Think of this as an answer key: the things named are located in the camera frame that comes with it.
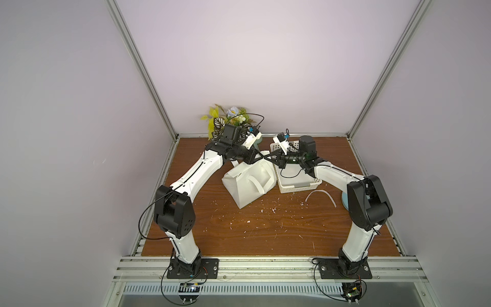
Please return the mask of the white insulated delivery bag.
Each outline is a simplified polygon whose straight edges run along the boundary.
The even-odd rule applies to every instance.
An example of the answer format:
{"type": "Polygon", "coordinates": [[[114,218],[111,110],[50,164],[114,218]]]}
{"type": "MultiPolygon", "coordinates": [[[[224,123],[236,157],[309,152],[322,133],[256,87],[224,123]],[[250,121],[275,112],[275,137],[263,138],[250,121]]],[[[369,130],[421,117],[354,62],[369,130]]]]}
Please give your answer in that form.
{"type": "Polygon", "coordinates": [[[261,159],[253,165],[241,162],[222,178],[222,183],[239,209],[267,194],[276,184],[274,165],[261,159]]]}

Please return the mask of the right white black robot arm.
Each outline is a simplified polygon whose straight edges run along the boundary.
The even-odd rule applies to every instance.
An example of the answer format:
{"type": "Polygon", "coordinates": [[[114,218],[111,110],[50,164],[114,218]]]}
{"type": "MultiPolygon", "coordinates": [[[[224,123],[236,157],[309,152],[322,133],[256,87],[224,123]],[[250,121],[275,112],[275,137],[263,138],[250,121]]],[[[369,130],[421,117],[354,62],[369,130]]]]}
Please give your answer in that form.
{"type": "Polygon", "coordinates": [[[352,226],[339,252],[338,271],[345,276],[353,275],[363,267],[373,239],[393,214],[381,179],[375,175],[355,174],[319,157],[311,136],[301,136],[298,147],[291,145],[288,138],[289,135],[284,133],[273,137],[279,148],[264,158],[280,169],[288,164],[299,165],[305,174],[347,195],[352,226]]]}

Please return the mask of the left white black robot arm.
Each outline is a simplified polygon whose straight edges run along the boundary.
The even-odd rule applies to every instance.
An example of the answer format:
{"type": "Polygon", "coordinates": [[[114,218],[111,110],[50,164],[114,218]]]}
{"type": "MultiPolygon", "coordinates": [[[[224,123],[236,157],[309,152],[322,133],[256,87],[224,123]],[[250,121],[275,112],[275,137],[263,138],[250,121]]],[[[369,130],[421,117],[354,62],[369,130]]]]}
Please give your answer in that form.
{"type": "Polygon", "coordinates": [[[155,194],[153,220],[165,232],[175,252],[174,268],[196,275],[202,254],[192,233],[196,222],[193,202],[209,178],[225,162],[257,162],[259,152],[253,147],[262,134],[255,126],[240,128],[226,124],[218,137],[212,139],[196,163],[170,187],[162,185],[155,194]]]}

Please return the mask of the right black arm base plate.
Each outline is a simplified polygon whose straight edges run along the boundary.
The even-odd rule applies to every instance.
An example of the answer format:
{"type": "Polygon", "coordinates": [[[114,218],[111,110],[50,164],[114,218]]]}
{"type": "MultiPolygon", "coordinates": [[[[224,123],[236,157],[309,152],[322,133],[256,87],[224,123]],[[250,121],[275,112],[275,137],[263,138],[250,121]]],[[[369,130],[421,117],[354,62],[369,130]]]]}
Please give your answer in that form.
{"type": "Polygon", "coordinates": [[[341,258],[316,258],[313,261],[318,265],[318,271],[323,280],[347,280],[373,278],[368,259],[359,262],[349,262],[341,258]]]}

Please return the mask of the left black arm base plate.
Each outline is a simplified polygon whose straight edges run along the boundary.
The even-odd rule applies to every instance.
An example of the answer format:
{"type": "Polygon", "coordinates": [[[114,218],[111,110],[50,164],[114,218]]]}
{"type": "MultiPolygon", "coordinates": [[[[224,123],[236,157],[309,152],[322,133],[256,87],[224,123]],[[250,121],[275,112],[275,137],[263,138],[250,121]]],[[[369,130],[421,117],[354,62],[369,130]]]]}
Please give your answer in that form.
{"type": "Polygon", "coordinates": [[[167,279],[216,279],[219,270],[218,258],[197,258],[187,264],[177,258],[170,262],[166,273],[167,279]]]}

